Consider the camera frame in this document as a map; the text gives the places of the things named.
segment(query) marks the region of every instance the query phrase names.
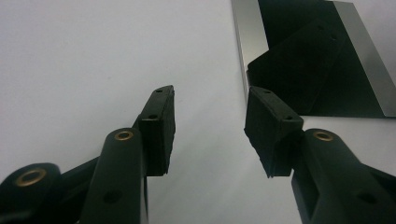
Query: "white background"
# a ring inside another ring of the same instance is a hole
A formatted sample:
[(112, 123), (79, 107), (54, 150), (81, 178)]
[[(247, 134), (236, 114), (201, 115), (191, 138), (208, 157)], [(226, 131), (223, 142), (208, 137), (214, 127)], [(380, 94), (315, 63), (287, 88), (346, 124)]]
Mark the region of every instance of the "white background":
[[(395, 80), (396, 4), (355, 5)], [(98, 156), (169, 84), (177, 133), (169, 174), (148, 182), (150, 223), (301, 223), (290, 178), (267, 179), (243, 132), (230, 0), (1, 1), (0, 180)], [(396, 120), (304, 119), (396, 175)]]

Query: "mounting hole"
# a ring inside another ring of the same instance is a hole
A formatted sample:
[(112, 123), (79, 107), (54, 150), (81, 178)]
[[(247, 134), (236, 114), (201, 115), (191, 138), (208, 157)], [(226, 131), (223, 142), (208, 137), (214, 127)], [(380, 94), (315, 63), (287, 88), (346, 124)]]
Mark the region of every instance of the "mounting hole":
[(116, 133), (116, 136), (114, 136), (114, 138), (119, 141), (125, 141), (125, 140), (132, 138), (133, 136), (134, 136), (134, 134), (129, 131), (123, 131), (123, 132)]
[(364, 201), (365, 203), (376, 203), (376, 198), (373, 196), (373, 194), (369, 192), (364, 192), (360, 191), (356, 194), (356, 197), (358, 197), (360, 200)]
[(17, 180), (15, 180), (15, 185), (18, 187), (31, 186), (38, 181), (40, 181), (44, 176), (46, 176), (47, 171), (43, 168), (34, 168), (20, 175)]
[(103, 202), (105, 203), (116, 203), (122, 197), (120, 190), (110, 190), (103, 196)]
[(333, 140), (332, 135), (329, 133), (325, 133), (325, 132), (314, 132), (314, 136), (317, 139), (325, 141), (325, 142), (330, 142)]
[(149, 119), (157, 119), (158, 116), (157, 116), (157, 115), (150, 115), (150, 116), (148, 116), (148, 118), (149, 118)]

